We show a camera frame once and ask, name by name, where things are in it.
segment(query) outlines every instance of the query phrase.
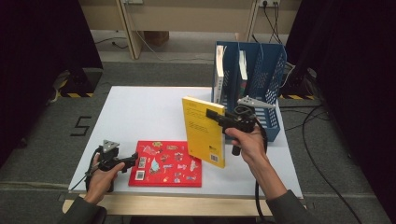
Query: black sleeve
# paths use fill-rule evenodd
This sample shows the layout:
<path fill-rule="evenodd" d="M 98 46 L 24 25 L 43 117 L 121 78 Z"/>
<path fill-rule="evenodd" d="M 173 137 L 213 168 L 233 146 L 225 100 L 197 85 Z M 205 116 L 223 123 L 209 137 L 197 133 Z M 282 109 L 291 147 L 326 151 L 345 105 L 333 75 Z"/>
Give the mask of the black sleeve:
<path fill-rule="evenodd" d="M 92 223 L 101 207 L 87 203 L 81 197 L 74 200 L 69 210 L 64 214 L 58 224 L 88 224 Z"/>
<path fill-rule="evenodd" d="M 314 224 L 320 223 L 312 214 L 306 211 L 291 190 L 284 195 L 267 201 L 276 223 Z"/>

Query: barcode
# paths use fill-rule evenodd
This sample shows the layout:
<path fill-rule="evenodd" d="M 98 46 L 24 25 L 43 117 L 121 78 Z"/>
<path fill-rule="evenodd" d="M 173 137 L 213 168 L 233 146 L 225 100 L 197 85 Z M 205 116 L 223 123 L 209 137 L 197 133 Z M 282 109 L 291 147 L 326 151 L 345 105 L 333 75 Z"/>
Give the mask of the barcode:
<path fill-rule="evenodd" d="M 219 157 L 213 154 L 210 154 L 210 160 L 218 162 L 219 161 Z"/>

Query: yellow black tape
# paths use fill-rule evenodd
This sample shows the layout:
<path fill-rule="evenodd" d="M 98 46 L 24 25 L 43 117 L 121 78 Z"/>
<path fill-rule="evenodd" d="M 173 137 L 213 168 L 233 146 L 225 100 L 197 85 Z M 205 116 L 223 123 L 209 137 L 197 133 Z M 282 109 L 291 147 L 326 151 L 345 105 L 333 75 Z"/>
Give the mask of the yellow black tape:
<path fill-rule="evenodd" d="M 58 97 L 71 97 L 71 98 L 93 97 L 93 93 L 59 92 Z"/>
<path fill-rule="evenodd" d="M 280 99 L 287 99 L 287 100 L 314 100 L 313 95 L 280 95 Z"/>
<path fill-rule="evenodd" d="M 65 80 L 58 91 L 58 97 L 71 97 L 71 98 L 80 98 L 80 97 L 92 97 L 93 92 L 84 92 L 84 91 L 92 91 L 92 90 L 79 90 L 79 92 L 74 92 L 76 88 L 67 88 L 68 84 L 67 80 Z"/>

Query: book cover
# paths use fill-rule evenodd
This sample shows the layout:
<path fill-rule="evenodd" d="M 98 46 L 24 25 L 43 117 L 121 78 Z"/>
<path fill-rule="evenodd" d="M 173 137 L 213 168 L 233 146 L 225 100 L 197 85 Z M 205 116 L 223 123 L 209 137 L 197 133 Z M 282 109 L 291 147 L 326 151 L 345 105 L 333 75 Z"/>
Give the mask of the book cover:
<path fill-rule="evenodd" d="M 186 141 L 138 141 L 136 152 L 129 186 L 202 186 L 202 162 L 189 155 Z"/>
<path fill-rule="evenodd" d="M 220 104 L 222 87 L 224 82 L 224 70 L 223 70 L 223 57 L 227 47 L 222 45 L 216 46 L 216 59 L 215 59 L 215 82 L 213 88 L 213 102 Z"/>
<path fill-rule="evenodd" d="M 244 50 L 239 50 L 239 74 L 240 74 L 240 81 L 239 81 L 238 99 L 241 99 L 244 98 L 245 95 L 247 95 L 245 90 L 248 83 L 247 58 Z"/>
<path fill-rule="evenodd" d="M 183 97 L 182 104 L 190 155 L 224 168 L 222 127 L 206 116 L 206 110 L 210 109 L 224 116 L 225 106 L 190 96 Z"/>

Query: black curtain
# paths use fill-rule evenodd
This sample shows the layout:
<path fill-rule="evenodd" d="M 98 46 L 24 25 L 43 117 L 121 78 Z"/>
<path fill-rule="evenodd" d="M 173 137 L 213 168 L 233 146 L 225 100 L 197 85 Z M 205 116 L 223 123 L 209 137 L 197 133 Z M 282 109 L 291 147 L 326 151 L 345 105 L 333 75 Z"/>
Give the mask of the black curtain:
<path fill-rule="evenodd" d="M 318 67 L 326 105 L 396 223 L 396 3 L 345 1 Z"/>
<path fill-rule="evenodd" d="M 0 1 L 0 165 L 28 134 L 62 71 L 103 68 L 77 0 Z"/>

